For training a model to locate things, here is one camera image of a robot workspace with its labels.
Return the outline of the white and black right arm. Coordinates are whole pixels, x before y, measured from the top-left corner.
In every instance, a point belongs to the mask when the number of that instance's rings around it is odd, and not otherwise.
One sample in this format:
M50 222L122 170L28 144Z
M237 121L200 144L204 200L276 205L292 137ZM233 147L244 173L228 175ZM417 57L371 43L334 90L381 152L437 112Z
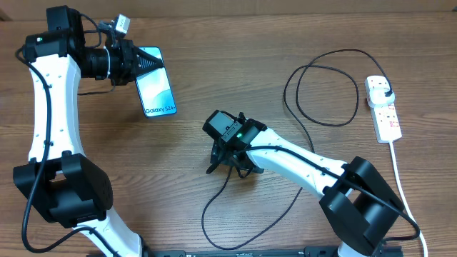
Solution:
M219 165L239 175L272 170L312 193L341 239L340 256L371 256L395 223L404 205L372 163L350 163L307 151L265 124L214 111L203 130L213 140L212 173Z

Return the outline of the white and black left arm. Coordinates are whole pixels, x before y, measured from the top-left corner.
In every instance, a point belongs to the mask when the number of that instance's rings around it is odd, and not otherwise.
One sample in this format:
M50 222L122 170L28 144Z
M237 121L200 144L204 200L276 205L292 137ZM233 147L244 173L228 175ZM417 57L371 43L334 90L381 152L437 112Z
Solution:
M34 136L25 165L13 170L14 184L36 210L70 236L84 234L104 256L151 256L114 208L108 175L90 161L81 144L78 96L83 78L124 86L164 67L161 59L126 38L124 15L95 25L99 42L87 46L85 15L68 6L47 9L47 31L26 37L15 56L34 82Z

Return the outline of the Samsung Galaxy smartphone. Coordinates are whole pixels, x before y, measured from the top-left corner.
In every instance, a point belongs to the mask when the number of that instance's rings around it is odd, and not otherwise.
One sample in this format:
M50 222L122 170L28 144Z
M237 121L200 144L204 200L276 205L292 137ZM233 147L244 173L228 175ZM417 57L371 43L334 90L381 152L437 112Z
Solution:
M177 112L165 66L138 77L136 87L146 118L172 115Z

